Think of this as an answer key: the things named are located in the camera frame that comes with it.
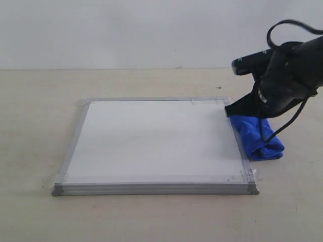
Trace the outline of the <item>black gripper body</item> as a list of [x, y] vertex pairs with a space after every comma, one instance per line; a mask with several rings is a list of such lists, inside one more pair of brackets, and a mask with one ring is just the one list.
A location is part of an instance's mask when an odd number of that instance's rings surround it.
[[300, 102], [314, 97], [318, 90], [318, 43], [288, 42], [287, 53], [274, 53], [265, 72], [255, 85], [259, 118], [282, 115]]

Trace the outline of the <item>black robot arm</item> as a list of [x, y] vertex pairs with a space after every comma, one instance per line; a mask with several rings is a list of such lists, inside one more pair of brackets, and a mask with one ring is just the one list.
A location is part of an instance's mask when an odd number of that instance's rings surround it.
[[286, 42], [291, 55], [267, 49], [232, 61], [235, 75], [252, 74], [252, 91], [226, 106], [227, 116], [281, 116], [322, 86], [322, 37]]

